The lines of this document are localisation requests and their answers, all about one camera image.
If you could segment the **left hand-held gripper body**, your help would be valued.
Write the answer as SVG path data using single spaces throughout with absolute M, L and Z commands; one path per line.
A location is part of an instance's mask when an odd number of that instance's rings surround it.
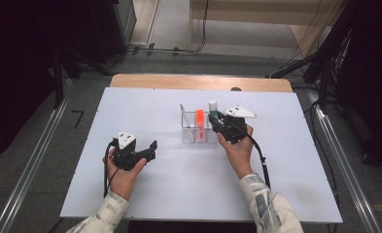
M 133 134 L 126 132 L 118 133 L 111 160 L 114 165 L 124 171 L 131 171 L 141 159 L 145 159 L 146 163 L 148 161 L 144 155 L 140 155 L 135 151 L 136 139 L 137 137 Z

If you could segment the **silver pen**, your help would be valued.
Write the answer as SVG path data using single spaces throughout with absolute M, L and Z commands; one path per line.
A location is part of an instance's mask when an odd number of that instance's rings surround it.
M 183 123 L 184 123 L 184 126 L 186 127 L 186 129 L 188 131 L 190 142 L 194 143 L 195 137 L 193 135 L 193 131 L 192 131 L 192 128 L 191 128 L 191 123 L 190 123 L 190 121 L 188 119 L 188 115 L 187 115 L 186 110 L 185 110 L 185 108 L 184 108 L 184 106 L 182 104 L 180 104 L 180 108 L 181 108 L 181 112 L 182 112 Z

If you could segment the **dark curtain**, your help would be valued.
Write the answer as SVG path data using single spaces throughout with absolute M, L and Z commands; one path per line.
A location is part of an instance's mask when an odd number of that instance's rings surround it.
M 0 0 L 0 154 L 55 88 L 54 51 L 77 34 L 83 0 Z

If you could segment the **black metal stand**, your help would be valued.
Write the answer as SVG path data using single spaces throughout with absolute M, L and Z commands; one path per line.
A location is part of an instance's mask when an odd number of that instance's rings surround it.
M 70 79 L 78 79 L 81 75 L 78 61 L 82 61 L 103 75 L 113 77 L 114 74 L 93 59 L 88 58 L 81 52 L 69 47 L 56 47 L 52 49 L 52 68 L 55 100 L 53 107 L 57 109 L 64 99 L 62 70 L 65 70 Z

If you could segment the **wooden table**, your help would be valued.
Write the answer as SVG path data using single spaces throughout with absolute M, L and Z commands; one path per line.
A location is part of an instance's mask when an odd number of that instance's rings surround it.
M 110 87 L 165 89 L 232 90 L 289 92 L 293 88 L 285 79 L 238 78 L 212 75 L 116 74 Z

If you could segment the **orange highlighter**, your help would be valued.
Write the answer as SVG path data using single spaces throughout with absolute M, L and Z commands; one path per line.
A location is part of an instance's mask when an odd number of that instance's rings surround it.
M 195 111 L 195 123 L 196 123 L 196 141 L 198 143 L 203 143 L 206 139 L 205 137 L 205 116 L 202 109 Z

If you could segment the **light wooden furniture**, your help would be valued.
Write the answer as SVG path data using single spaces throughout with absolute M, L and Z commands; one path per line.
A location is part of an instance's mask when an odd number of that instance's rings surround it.
M 188 0 L 190 30 L 195 19 L 287 24 L 293 30 L 302 56 L 317 49 L 329 26 L 333 26 L 348 0 Z

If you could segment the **metal floor rail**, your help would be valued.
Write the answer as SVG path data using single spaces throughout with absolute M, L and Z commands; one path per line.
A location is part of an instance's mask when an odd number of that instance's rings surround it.
M 52 114 L 45 126 L 43 133 L 35 147 L 29 160 L 24 167 L 17 184 L 9 195 L 7 203 L 0 215 L 0 233 L 9 233 L 9 230 L 15 220 L 18 210 L 25 198 L 25 195 L 36 175 L 36 172 L 42 162 L 46 150 L 50 144 L 52 136 L 62 118 L 62 115 L 69 102 L 69 96 L 74 88 L 76 81 L 67 80 L 64 86 L 64 97 L 62 102 Z
M 316 114 L 328 144 L 330 145 L 330 149 L 338 169 L 341 172 L 342 178 L 348 188 L 350 196 L 365 228 L 365 232 L 382 233 L 382 229 L 378 225 L 377 218 L 369 202 L 367 201 L 365 192 L 363 191 L 359 180 L 347 159 L 347 154 L 345 153 L 334 132 L 329 116 L 324 114 L 320 107 L 316 108 Z

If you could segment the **person's right hand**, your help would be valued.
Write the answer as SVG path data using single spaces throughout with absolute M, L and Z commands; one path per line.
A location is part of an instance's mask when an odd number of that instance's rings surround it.
M 253 149 L 253 143 L 249 139 L 253 134 L 250 125 L 247 126 L 247 133 L 248 135 L 236 144 L 229 143 L 221 133 L 217 134 L 219 144 L 226 151 L 228 162 L 239 180 L 254 173 L 250 162 Z

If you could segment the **person's left hand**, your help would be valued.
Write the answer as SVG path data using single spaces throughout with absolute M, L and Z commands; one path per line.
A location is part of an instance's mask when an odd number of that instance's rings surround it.
M 147 160 L 142 158 L 135 167 L 130 171 L 119 169 L 113 162 L 114 150 L 110 150 L 106 157 L 102 160 L 106 166 L 106 174 L 108 181 L 105 182 L 106 189 L 119 195 L 119 197 L 129 200 L 133 192 L 136 180 L 140 172 L 145 167 Z

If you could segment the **black cabinet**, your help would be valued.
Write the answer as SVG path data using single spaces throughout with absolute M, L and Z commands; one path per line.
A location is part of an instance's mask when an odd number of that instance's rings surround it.
M 137 22 L 133 0 L 89 0 L 98 33 L 99 62 L 126 54 Z

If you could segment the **clear plastic organizer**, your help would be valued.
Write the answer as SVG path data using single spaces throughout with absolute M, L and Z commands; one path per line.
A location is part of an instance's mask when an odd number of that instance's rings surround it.
M 217 134 L 209 122 L 208 112 L 199 109 L 182 111 L 181 127 L 184 143 L 216 144 Z

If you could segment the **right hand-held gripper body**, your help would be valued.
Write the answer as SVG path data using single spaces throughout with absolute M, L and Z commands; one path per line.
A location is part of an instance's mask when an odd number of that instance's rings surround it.
M 227 117 L 223 121 L 225 130 L 221 134 L 231 144 L 236 144 L 245 137 L 247 131 L 247 124 L 245 122 L 245 118 L 258 117 L 255 113 L 241 106 L 235 106 L 226 109 L 222 113 L 225 114 Z

